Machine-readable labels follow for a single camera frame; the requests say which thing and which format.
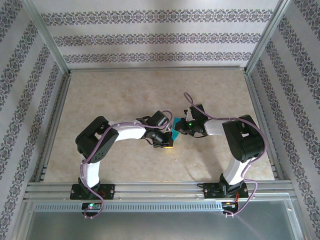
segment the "aluminum frame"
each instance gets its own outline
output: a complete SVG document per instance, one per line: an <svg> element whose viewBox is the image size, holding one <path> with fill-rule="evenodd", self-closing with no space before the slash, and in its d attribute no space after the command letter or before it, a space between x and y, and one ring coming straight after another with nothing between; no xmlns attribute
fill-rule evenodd
<svg viewBox="0 0 320 240"><path fill-rule="evenodd" d="M35 173L35 178L34 178L35 182L41 181L44 167L48 165L50 154L52 151L52 147L54 145L55 137L57 134L59 121L60 121L62 111L63 111L64 105L65 105L71 77L72 77L72 74L67 74L65 76L66 79L63 79L62 89L61 89L60 93L56 96L56 100L55 100L56 110L52 111L52 114L53 114L52 123L51 123L52 127L50 128L49 133L48 133L48 140L45 142L45 145L43 146L42 158L39 159L39 167L37 168L37 170L36 170L37 172Z"/></svg>
<svg viewBox="0 0 320 240"><path fill-rule="evenodd" d="M36 26L36 29L40 33L44 43L49 48L50 52L52 53L55 61L58 63L60 69L64 74L69 72L69 68L67 66L67 63L62 56L61 52L59 51L59 48L54 40L54 38L51 36L43 18L41 17L41 14L39 13L35 3L33 0L22 0L21 1L23 7L29 14L31 20L33 21L34 25Z"/></svg>
<svg viewBox="0 0 320 240"><path fill-rule="evenodd" d="M72 73L86 72L136 72L136 71L202 71L202 70L244 70L243 66L185 66L185 67L125 67L125 68L75 68Z"/></svg>
<svg viewBox="0 0 320 240"><path fill-rule="evenodd" d="M181 202L181 201L212 201L215 198L205 199L203 189L198 187L199 182L185 181L141 181L141 182L112 182L115 184L112 202ZM296 193L290 180L259 181L259 187L254 201L295 199ZM26 188L23 202L91 202L91 200L70 200L72 184L76 182L30 182ZM247 183L248 193L254 189L253 183ZM221 202L229 202L234 198L219 198Z"/></svg>
<svg viewBox="0 0 320 240"><path fill-rule="evenodd" d="M287 10L287 7L290 2L291 0L280 0L276 5L270 21L267 23L257 45L255 46L252 52L252 55L247 65L245 66L245 72L248 75L252 72L262 52L265 50L265 47L267 46L271 36L274 34L278 26L278 23L280 22L283 15L285 14L285 11Z"/></svg>
<svg viewBox="0 0 320 240"><path fill-rule="evenodd" d="M279 160L278 160L278 157L276 154L275 146L272 144L272 138L271 138L270 132L268 130L267 121L265 119L264 112L263 112L262 107L260 105L258 95L257 95L257 92L254 87L253 80L252 80L250 74L246 74L245 71L243 71L243 74L244 74L244 79L245 79L245 82L246 82L246 85L247 85L247 88L249 91L249 95L250 95L250 98L252 101L253 109L254 109L259 127L268 140L267 154L268 154L269 160L271 162L271 165L273 165L275 168L275 173L277 175L277 176L275 176L275 178L278 178L279 180L284 180L285 177L283 175L282 169L279 164Z"/></svg>

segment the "wire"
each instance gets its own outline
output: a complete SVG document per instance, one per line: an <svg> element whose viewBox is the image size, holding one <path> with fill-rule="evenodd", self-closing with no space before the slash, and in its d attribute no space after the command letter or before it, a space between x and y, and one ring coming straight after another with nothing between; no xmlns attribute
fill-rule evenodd
<svg viewBox="0 0 320 240"><path fill-rule="evenodd" d="M204 137L206 137L206 135L203 135L203 136L193 136L195 139L202 139Z"/></svg>
<svg viewBox="0 0 320 240"><path fill-rule="evenodd" d="M238 205L239 204L239 193L238 192L235 193L235 197L236 197L235 205Z"/></svg>
<svg viewBox="0 0 320 240"><path fill-rule="evenodd" d="M145 140L148 142L148 144L153 145L148 139L145 138Z"/></svg>
<svg viewBox="0 0 320 240"><path fill-rule="evenodd" d="M102 141L104 140L104 138L106 137L107 133L113 128L113 127L121 127L121 126L140 126L143 128L149 128L149 129L161 129L161 128L166 128L167 126L169 126L169 124L171 123L171 121L173 120L174 116L172 114L172 112L168 111L168 110L164 110L162 111L162 113L169 113L170 114L170 119L169 121L164 124L164 125L160 125L160 126L150 126L150 125L146 125L146 124L142 124L142 123L136 123L136 122L120 122L120 123L115 123L111 126L109 126L104 133L101 135L101 138L99 139L99 141L97 142L96 146L94 147L93 151L91 152L91 154L88 156L87 159L82 160L81 165L80 165L80 175L81 175L81 182L83 183L83 185L95 196L97 196L100 200L101 200L101 208L100 211L97 212L95 215L90 216L90 219L94 219L97 216L99 216L102 211L104 210L104 206L105 206L105 200L103 199L103 197L101 195L99 195L98 193L96 193L95 191L93 191L87 184L87 182L84 180L85 179L85 175L84 175L84 165L87 164L92 157L95 155L95 153L97 152L99 146L101 145ZM86 208L84 210L84 218L87 218L87 210L88 208Z"/></svg>
<svg viewBox="0 0 320 240"><path fill-rule="evenodd" d="M213 119L213 120L230 120L230 121L234 121L234 120L238 120L241 121L245 124L250 125L251 127L253 127L255 130L257 130L257 132L261 135L262 139L263 139L263 144L264 144L264 149L262 151L262 153L257 157L257 158L252 158L251 160L249 160L249 162L247 163L247 165L245 166L245 168L243 169L243 171L241 172L241 178L245 181L245 182L250 182L250 183L254 183L255 187L251 193L251 195L248 197L247 201L244 203L244 205L235 213L228 211L228 210L224 210L226 213L226 216L235 216L237 214L239 214L249 203L249 201L253 198L253 196L255 195L257 188L258 188L258 183L257 181L253 180L253 179L246 179L245 178L245 174L248 171L248 169L250 168L251 164L258 161L266 152L267 152L267 139L265 137L265 135L263 134L263 132L253 123L242 119L242 118L238 118L238 117L213 117L208 115L207 113L205 113L204 111L202 111L200 108L198 108L195 104L194 104L194 100L192 99L192 97L190 96L189 93L184 92L183 93L184 97L186 98L186 100L195 108L197 109L200 113L202 113L203 115L207 116L209 119Z"/></svg>

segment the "robotic arm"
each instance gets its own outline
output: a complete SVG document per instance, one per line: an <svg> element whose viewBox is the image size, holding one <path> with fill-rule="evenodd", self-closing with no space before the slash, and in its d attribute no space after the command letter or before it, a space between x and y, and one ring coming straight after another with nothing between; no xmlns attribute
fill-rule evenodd
<svg viewBox="0 0 320 240"><path fill-rule="evenodd" d="M163 126L168 121L169 119L161 111L157 111L152 117L137 118L125 124L115 124L107 121L103 116L97 117L90 123L75 139L78 152L84 159L87 159L92 154L104 132L110 126L113 127L106 133L90 161L83 163L83 166L81 166L83 178L82 181L79 178L78 182L82 190L88 195L88 198L91 199L94 195L85 185L95 192L98 191L100 185L100 160L106 156L114 142L125 139L150 139L152 143L148 142L154 148L172 148L174 141L172 139L172 132L166 131L168 127L165 127L163 130L152 128L152 126Z"/></svg>
<svg viewBox="0 0 320 240"><path fill-rule="evenodd" d="M195 106L205 112L202 104ZM191 106L184 110L186 118L181 118L175 124L174 130L195 138L226 136L232 157L227 169L220 176L219 189L215 191L221 192L224 197L232 196L244 184L242 172L248 162L264 151L264 140L259 132L247 123L240 120L209 119L196 107ZM243 115L239 119L256 125L249 115Z"/></svg>

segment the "enclosure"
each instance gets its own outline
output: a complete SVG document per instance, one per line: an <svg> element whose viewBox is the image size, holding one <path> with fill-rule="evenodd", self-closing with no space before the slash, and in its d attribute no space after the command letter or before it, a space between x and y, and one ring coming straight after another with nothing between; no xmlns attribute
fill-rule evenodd
<svg viewBox="0 0 320 240"><path fill-rule="evenodd" d="M319 16L318 0L2 0L1 239L320 238ZM98 116L183 118L184 92L266 136L246 209L225 218L233 198L198 187L226 171L227 139L179 134L115 142L99 169L112 199L84 219L76 137Z"/></svg>

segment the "blue object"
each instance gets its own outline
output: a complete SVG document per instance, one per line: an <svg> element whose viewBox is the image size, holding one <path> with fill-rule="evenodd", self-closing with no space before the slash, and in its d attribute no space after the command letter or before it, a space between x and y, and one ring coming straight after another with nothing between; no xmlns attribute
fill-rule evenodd
<svg viewBox="0 0 320 240"><path fill-rule="evenodd" d="M181 118L175 117L172 124L172 139L175 141L179 135L179 132L175 130L176 123L180 121Z"/></svg>

